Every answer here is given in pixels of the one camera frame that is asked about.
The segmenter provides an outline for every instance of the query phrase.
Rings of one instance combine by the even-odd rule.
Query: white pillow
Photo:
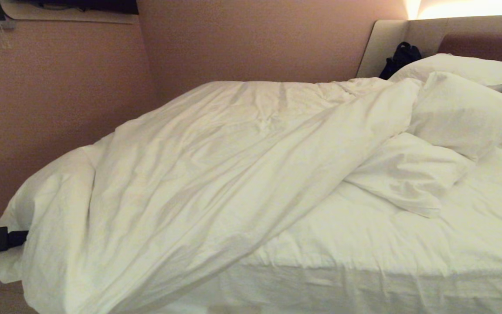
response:
[[[425,217],[438,217],[442,197],[475,163],[444,147],[402,133],[344,180]]]
[[[415,78],[423,82],[432,72],[449,72],[502,92],[502,62],[449,54],[436,54],[398,70],[389,81]]]
[[[478,161],[502,142],[502,94],[434,72],[420,91],[408,132]]]

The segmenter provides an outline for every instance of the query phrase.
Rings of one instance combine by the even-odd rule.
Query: light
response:
[[[416,20],[422,0],[403,0],[403,2],[408,14],[408,20]]]
[[[423,0],[417,18],[491,15],[502,15],[502,0]]]

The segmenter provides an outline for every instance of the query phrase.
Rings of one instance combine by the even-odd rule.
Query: wall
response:
[[[0,47],[0,215],[48,162],[156,107],[138,24],[19,21]]]
[[[374,22],[403,0],[140,0],[159,102],[212,80],[353,78]]]

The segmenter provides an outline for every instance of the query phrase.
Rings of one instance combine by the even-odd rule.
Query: black bag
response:
[[[420,54],[420,50],[416,46],[412,46],[408,42],[403,41],[396,47],[393,57],[387,58],[387,65],[381,72],[381,75],[379,75],[379,78],[389,79],[403,66],[420,60],[421,58],[422,55]]]

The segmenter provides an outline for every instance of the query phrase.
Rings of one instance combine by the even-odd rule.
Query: upholstered headboard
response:
[[[377,20],[356,77],[377,77],[397,44],[407,41],[425,58],[437,52],[502,61],[502,16]]]
[[[493,34],[447,34],[438,53],[502,61],[502,36]]]

